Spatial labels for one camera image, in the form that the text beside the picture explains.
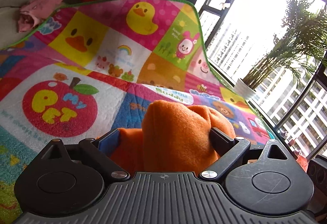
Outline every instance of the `ribbed grip surface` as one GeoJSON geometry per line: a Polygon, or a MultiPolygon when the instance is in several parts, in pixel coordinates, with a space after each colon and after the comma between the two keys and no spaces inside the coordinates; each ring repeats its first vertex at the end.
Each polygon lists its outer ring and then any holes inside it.
{"type": "Polygon", "coordinates": [[[198,180],[191,172],[141,173],[110,186],[105,196],[82,213],[46,218],[23,214],[18,224],[245,223],[309,224],[302,212],[263,217],[235,206],[220,185],[198,180]]]}

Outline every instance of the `floor mat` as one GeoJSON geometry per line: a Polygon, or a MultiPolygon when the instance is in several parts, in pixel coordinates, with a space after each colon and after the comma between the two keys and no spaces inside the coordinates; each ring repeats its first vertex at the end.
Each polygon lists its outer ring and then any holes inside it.
{"type": "Polygon", "coordinates": [[[182,0],[105,0],[61,8],[0,51],[0,223],[20,214],[19,174],[53,138],[76,144],[140,128],[154,100],[207,105],[237,136],[268,133],[212,73],[198,14],[182,0]]]}

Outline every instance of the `red apple print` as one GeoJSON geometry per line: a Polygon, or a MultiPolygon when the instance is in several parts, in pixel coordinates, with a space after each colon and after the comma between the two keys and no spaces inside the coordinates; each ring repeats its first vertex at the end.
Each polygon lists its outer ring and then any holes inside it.
{"type": "Polygon", "coordinates": [[[86,132],[97,116],[95,87],[78,84],[73,78],[70,86],[60,81],[44,81],[31,87],[24,95],[22,108],[27,119],[37,129],[57,137],[73,137],[86,132]]]}

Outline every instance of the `green leaves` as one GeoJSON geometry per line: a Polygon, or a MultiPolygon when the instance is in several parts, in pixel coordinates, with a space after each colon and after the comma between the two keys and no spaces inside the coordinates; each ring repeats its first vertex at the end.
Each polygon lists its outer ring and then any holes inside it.
{"type": "Polygon", "coordinates": [[[282,27],[283,37],[274,35],[275,47],[262,58],[243,78],[243,82],[255,89],[276,68],[292,72],[298,82],[311,77],[320,63],[327,65],[327,9],[310,11],[315,0],[288,0],[282,27]]]}
{"type": "Polygon", "coordinates": [[[78,84],[74,87],[74,90],[84,95],[93,95],[99,92],[94,86],[88,84],[78,84]]]}

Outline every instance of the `potted palm plant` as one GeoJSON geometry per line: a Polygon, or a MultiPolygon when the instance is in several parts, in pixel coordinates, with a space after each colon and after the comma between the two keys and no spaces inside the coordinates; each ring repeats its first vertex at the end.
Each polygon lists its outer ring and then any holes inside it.
{"type": "Polygon", "coordinates": [[[234,92],[246,100],[255,96],[255,89],[275,69],[289,69],[298,85],[301,73],[309,79],[321,62],[327,65],[324,57],[327,51],[327,11],[326,6],[317,12],[310,11],[314,0],[288,0],[282,19],[284,36],[274,35],[274,48],[259,60],[243,78],[239,79],[234,92]]]}

